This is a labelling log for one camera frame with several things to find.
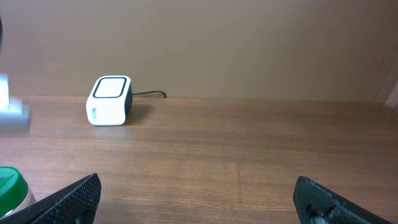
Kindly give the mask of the green lid jar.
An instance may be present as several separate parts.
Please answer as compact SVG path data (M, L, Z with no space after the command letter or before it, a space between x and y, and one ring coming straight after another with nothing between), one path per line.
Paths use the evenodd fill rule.
M0 185L1 219L37 202L25 178L15 167L1 167Z

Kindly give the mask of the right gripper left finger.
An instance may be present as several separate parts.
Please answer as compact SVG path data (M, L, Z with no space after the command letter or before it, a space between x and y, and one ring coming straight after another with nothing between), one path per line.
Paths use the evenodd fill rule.
M101 198L96 173L1 219L1 224L93 224Z

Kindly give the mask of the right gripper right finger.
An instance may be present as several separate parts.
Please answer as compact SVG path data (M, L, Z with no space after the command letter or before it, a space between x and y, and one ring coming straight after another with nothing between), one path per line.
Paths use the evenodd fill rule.
M391 224L305 176L298 177L293 200L301 224Z

